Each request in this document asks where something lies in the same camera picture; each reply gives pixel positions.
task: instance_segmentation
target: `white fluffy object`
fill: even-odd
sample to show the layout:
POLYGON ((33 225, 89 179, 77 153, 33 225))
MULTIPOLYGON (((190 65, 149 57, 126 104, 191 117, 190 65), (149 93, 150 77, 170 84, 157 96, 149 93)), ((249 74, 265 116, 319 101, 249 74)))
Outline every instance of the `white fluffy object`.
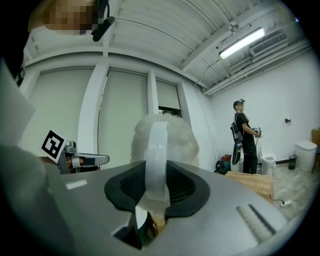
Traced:
POLYGON ((147 115, 138 122, 131 144, 131 163, 145 160, 149 135, 154 122, 167 122, 167 160, 198 167, 199 145, 191 128, 180 118, 170 114, 147 115))

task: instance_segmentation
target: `air conditioning unit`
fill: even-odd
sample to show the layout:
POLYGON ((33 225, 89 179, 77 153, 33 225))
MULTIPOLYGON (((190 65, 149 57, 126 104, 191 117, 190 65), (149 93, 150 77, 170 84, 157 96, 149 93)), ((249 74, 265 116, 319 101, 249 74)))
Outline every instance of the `air conditioning unit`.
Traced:
POLYGON ((261 54, 264 54, 265 52, 270 51, 271 49, 282 45, 288 40, 288 37, 286 33, 282 32, 279 34, 276 34, 272 37, 269 37, 268 39, 260 42, 259 44, 256 44, 255 46, 250 48, 250 53, 254 57, 258 57, 261 54))

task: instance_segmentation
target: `ceiling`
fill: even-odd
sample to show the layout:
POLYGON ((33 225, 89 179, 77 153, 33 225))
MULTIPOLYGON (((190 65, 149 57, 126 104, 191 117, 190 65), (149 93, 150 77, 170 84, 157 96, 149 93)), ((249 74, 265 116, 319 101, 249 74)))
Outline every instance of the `ceiling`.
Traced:
POLYGON ((281 30, 288 44, 305 36, 295 17, 270 0, 109 0, 115 24, 103 39, 34 29, 24 49, 26 66, 46 58, 102 52, 144 59, 171 69, 209 89, 231 75, 230 67, 250 56, 249 46, 222 60, 219 52, 251 31, 281 30), (230 22, 239 30, 229 31, 230 22))

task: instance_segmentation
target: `red object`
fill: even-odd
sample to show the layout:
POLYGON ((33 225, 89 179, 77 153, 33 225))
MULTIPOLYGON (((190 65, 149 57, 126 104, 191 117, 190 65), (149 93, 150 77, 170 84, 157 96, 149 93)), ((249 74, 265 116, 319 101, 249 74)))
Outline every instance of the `red object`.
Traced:
POLYGON ((221 161, 230 162, 231 161, 231 155, 230 154, 226 154, 225 156, 221 157, 221 161))

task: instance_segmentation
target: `black pants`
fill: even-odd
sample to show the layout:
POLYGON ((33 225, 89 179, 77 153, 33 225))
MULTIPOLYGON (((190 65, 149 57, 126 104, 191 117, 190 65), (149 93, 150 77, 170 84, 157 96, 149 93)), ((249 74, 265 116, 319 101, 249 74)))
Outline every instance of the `black pants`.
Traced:
POLYGON ((245 150, 243 159, 243 173, 256 174, 258 166, 257 149, 245 150))

